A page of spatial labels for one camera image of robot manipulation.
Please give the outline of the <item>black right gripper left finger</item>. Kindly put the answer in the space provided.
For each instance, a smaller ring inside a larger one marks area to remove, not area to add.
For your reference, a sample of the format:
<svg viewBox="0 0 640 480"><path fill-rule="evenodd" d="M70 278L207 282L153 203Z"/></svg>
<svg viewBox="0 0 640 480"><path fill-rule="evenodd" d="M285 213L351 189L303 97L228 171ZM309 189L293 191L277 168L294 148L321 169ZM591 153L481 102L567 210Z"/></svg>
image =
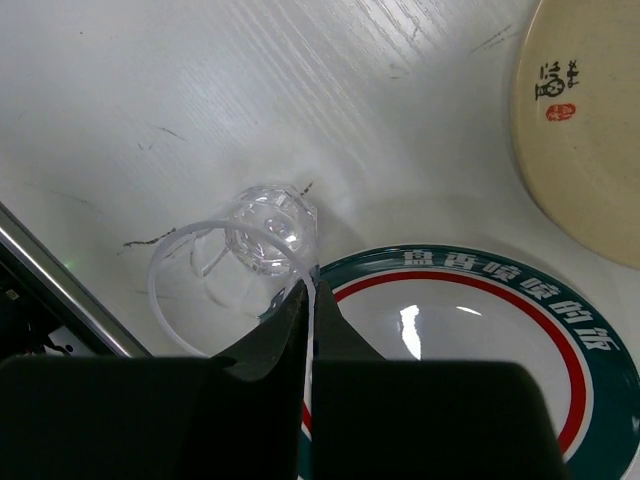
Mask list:
<svg viewBox="0 0 640 480"><path fill-rule="evenodd" d="M294 479L306 289L211 358L15 357L1 366L5 479Z"/></svg>

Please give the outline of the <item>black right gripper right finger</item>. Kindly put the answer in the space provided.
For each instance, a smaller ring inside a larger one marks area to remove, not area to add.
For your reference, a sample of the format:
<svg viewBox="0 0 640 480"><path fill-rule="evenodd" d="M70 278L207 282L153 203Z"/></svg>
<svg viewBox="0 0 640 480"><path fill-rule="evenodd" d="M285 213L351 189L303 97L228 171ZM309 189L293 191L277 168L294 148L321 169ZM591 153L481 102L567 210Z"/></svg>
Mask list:
<svg viewBox="0 0 640 480"><path fill-rule="evenodd" d="M566 479L543 394L502 361L387 360L327 283L314 305L316 479Z"/></svg>

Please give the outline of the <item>clear glass cup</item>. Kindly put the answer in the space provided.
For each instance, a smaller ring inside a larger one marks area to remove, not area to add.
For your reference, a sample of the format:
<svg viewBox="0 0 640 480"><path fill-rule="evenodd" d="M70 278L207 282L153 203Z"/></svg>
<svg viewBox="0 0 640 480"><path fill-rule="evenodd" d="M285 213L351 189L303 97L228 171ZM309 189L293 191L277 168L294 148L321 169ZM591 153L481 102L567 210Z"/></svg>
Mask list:
<svg viewBox="0 0 640 480"><path fill-rule="evenodd" d="M151 311L187 353L255 381L281 358L286 309L313 321L294 300L315 300L317 210L287 184L250 187L207 219L172 230L151 257Z"/></svg>

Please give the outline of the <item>teal red ring plate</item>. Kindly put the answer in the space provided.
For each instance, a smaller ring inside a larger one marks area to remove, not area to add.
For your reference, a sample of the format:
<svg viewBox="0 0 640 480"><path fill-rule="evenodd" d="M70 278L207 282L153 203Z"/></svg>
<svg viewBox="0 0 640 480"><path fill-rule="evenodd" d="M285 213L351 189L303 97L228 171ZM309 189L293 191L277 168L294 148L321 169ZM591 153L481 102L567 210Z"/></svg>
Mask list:
<svg viewBox="0 0 640 480"><path fill-rule="evenodd" d="M385 358L525 367L573 478L638 477L638 370L613 326L567 284L504 256L434 244L363 251L320 275Z"/></svg>

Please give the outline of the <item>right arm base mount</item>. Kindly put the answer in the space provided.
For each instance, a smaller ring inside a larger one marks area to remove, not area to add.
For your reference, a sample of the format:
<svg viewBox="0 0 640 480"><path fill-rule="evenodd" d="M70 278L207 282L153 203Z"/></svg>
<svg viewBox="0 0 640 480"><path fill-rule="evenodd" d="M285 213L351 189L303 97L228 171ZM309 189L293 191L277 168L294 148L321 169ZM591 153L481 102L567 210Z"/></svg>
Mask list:
<svg viewBox="0 0 640 480"><path fill-rule="evenodd" d="M1 357L150 352L1 208Z"/></svg>

